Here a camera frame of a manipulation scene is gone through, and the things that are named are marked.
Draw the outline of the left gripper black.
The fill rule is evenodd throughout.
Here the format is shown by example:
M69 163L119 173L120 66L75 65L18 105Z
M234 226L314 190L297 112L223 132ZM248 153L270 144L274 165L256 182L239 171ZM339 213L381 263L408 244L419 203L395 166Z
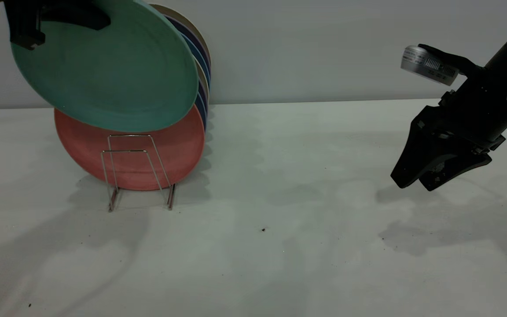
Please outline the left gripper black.
M60 22L101 30L109 16L92 0L4 0L10 42L27 50L45 43L40 21Z

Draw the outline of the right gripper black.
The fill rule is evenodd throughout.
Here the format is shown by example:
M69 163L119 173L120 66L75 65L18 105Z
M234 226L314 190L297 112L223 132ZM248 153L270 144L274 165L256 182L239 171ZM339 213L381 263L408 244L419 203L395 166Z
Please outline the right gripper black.
M488 165L487 154L507 129L507 80L468 79L437 107L412 120L391 177L399 188L416 181L434 191L459 175Z

